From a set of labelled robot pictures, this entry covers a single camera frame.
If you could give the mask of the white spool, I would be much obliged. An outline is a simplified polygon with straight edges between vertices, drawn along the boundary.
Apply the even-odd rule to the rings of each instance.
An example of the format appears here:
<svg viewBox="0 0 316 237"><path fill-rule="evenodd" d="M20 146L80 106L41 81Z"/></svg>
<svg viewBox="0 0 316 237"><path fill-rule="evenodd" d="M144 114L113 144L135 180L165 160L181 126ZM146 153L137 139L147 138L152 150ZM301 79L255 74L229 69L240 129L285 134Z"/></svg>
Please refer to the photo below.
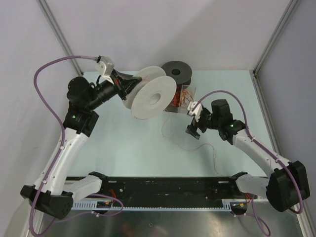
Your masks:
<svg viewBox="0 0 316 237"><path fill-rule="evenodd" d="M150 119L159 115L172 101L176 92L176 81L158 66L143 68L136 75L142 81L123 101L137 119Z"/></svg>

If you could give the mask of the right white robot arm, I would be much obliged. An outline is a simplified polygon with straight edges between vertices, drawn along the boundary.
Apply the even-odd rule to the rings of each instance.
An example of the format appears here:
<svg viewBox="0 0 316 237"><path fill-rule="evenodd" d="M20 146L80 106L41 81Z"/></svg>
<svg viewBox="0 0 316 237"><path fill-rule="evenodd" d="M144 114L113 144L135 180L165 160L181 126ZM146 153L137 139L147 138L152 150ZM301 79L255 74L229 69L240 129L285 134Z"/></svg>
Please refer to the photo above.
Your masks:
<svg viewBox="0 0 316 237"><path fill-rule="evenodd" d="M222 140L243 151L266 175L252 176L246 172L234 175L235 181L228 185L229 195L239 198L244 193L249 193L266 198L279 212L299 205L296 213L302 213L303 200L310 196L305 166L300 161L290 162L262 145L250 134L244 122L233 118L227 100L215 100L211 107L212 110L209 111L198 102L190 102L187 110L193 120L186 132L199 139L199 130L217 130Z"/></svg>

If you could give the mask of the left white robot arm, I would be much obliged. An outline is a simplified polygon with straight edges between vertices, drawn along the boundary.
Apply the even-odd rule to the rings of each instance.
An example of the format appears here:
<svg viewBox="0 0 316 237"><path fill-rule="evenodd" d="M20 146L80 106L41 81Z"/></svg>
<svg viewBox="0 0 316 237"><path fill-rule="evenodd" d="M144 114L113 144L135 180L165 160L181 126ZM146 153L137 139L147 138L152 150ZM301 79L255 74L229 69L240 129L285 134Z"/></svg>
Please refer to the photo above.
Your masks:
<svg viewBox="0 0 316 237"><path fill-rule="evenodd" d="M103 174L91 172L80 181L65 186L67 174L97 123L99 116L95 109L116 95L126 100L142 80L113 70L110 79L103 82L88 82L84 77L69 82L69 109L61 124L60 141L40 177L33 185L24 185L20 192L36 210L62 220L76 202L92 194L100 198L108 194L109 185L103 182L107 178Z"/></svg>

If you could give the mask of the dark middle box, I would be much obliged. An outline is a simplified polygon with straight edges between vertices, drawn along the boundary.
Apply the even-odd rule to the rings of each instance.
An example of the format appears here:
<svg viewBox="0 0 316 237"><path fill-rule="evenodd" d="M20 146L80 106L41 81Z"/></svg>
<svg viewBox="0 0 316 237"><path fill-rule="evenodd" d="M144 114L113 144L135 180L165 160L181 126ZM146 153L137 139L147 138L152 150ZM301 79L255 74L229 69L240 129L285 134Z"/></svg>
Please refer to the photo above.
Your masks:
<svg viewBox="0 0 316 237"><path fill-rule="evenodd" d="M177 113L180 106L180 92L176 91L172 101L164 109L166 112Z"/></svg>

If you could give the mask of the clear plastic box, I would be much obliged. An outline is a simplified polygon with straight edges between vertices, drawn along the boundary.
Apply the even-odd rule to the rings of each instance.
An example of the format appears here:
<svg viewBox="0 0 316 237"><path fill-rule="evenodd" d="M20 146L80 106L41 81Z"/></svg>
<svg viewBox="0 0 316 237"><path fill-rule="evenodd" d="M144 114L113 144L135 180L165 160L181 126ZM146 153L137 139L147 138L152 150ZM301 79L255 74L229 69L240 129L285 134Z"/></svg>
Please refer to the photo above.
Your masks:
<svg viewBox="0 0 316 237"><path fill-rule="evenodd" d="M187 113L187 107L191 101L195 100L196 88L190 85L182 85L180 89L180 106L178 112Z"/></svg>

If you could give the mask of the black spool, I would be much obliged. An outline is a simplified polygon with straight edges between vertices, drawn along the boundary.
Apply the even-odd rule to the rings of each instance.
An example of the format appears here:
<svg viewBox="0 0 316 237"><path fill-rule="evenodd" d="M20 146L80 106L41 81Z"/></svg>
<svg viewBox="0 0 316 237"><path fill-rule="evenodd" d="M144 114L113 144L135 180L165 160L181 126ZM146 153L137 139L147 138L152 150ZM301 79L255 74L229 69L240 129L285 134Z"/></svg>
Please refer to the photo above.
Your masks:
<svg viewBox="0 0 316 237"><path fill-rule="evenodd" d="M190 85L193 71L182 61L169 61L161 67L167 76L172 77L177 85Z"/></svg>

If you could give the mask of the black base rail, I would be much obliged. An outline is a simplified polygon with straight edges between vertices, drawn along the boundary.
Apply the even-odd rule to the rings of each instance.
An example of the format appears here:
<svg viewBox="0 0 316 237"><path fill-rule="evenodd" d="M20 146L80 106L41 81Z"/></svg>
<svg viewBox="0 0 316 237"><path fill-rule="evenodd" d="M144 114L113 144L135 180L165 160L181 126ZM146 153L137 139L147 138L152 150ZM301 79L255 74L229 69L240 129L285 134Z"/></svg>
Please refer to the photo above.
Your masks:
<svg viewBox="0 0 316 237"><path fill-rule="evenodd" d="M98 193L116 198L117 207L220 207L250 198L231 177L106 177Z"/></svg>

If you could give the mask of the left aluminium frame post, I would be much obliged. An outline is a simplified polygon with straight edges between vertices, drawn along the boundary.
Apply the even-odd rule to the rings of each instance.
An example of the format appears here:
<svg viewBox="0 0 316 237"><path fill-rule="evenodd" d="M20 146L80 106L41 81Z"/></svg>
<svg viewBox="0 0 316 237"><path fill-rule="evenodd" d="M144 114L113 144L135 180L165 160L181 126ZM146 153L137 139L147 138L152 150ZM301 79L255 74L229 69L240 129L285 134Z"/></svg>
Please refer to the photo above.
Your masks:
<svg viewBox="0 0 316 237"><path fill-rule="evenodd" d="M49 7L49 4L46 0L36 0L39 5L44 17L46 18L48 24L50 25L55 37L57 38L62 50L66 56L74 56L73 51L71 50L70 45L68 44L52 10Z"/></svg>

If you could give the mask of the aluminium frame post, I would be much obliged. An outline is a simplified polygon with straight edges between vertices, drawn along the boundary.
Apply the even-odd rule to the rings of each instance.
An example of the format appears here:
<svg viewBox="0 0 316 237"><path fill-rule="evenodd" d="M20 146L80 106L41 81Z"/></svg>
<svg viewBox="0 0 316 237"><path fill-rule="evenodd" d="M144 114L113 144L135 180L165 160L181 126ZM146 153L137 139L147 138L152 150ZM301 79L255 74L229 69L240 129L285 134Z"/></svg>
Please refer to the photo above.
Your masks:
<svg viewBox="0 0 316 237"><path fill-rule="evenodd" d="M292 15L295 13L296 8L301 3L301 0L290 0L284 13L282 14L276 28L274 29L263 53L261 54L259 61L257 62L256 66L253 69L253 73L256 75L260 72L262 66L264 65L265 61L268 59L270 53L272 52L273 48L275 47L277 41L281 37L281 34L285 30L285 27L289 23Z"/></svg>
<svg viewBox="0 0 316 237"><path fill-rule="evenodd" d="M71 50L70 45L68 44L52 10L49 7L49 4L46 0L36 0L39 5L44 17L46 18L48 24L50 25L55 37L57 38L62 50L66 56L74 56L73 51Z"/></svg>

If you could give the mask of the right aluminium frame post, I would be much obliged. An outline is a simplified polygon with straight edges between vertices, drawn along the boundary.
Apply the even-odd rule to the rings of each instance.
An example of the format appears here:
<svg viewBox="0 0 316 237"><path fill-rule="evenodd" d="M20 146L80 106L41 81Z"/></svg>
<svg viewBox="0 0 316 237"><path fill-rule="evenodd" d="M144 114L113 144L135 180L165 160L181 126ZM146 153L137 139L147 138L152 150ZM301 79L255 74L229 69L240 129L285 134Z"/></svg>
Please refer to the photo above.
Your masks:
<svg viewBox="0 0 316 237"><path fill-rule="evenodd" d="M301 3L301 0L290 0L284 13L282 14L276 28L274 29L263 53L261 54L259 61L257 62L256 66L253 69L253 73L256 75L260 72L262 66L264 65L265 61L268 59L270 53L272 52L273 48L275 47L277 41L281 37L281 34L285 30L285 27L289 23L292 15L295 13L296 8Z"/></svg>

